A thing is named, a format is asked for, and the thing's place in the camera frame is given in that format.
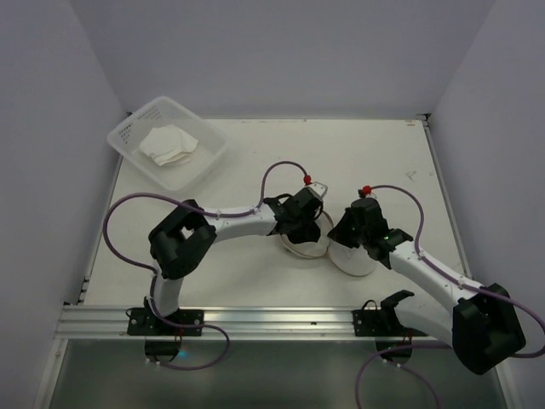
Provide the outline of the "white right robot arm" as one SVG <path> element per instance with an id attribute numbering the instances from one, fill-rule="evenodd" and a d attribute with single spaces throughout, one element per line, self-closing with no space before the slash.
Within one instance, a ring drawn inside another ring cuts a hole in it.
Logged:
<path id="1" fill-rule="evenodd" d="M 424 290 L 432 303 L 418 302 L 412 295 L 399 297 L 393 304 L 395 318 L 452 347 L 469 371 L 482 375 L 526 345 L 503 287 L 483 286 L 451 270 L 440 275 L 417 254 L 409 234 L 388 226 L 376 199 L 352 202 L 328 236 L 344 248 L 365 249 L 372 260 Z"/>

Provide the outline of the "white bra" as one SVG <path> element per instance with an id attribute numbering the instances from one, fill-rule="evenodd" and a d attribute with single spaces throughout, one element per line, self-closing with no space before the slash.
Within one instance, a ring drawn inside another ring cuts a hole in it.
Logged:
<path id="1" fill-rule="evenodd" d="M 189 161 L 197 147 L 196 138 L 171 124 L 152 128 L 134 154 L 142 154 L 157 166 L 176 166 Z"/>

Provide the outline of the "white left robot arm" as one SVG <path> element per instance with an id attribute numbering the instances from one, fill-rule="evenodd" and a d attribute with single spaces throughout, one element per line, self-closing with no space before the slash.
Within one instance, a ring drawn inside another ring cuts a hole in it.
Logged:
<path id="1" fill-rule="evenodd" d="M 318 242 L 321 232 L 316 219 L 327 190 L 314 182 L 284 201 L 266 198 L 259 208 L 239 212 L 206 210 L 194 200 L 181 203 L 148 235 L 150 253 L 159 269 L 146 297 L 153 315 L 168 318 L 179 310 L 184 278 L 215 243 L 272 235 L 284 235 L 296 244 Z"/>

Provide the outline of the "round white mesh laundry bag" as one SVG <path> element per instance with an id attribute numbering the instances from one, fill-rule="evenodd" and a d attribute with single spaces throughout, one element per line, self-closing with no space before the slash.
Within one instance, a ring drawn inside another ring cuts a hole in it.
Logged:
<path id="1" fill-rule="evenodd" d="M 320 238 L 318 242 L 307 242 L 302 244 L 293 244 L 286 235 L 280 236 L 280 243 L 291 254 L 303 259 L 327 259 L 338 270 L 346 275 L 356 278 L 363 278 L 372 274 L 378 265 L 378 262 L 367 256 L 363 248 L 347 248 L 327 234 L 334 227 L 332 218 L 327 212 L 323 212 L 317 220 L 320 228 Z"/>

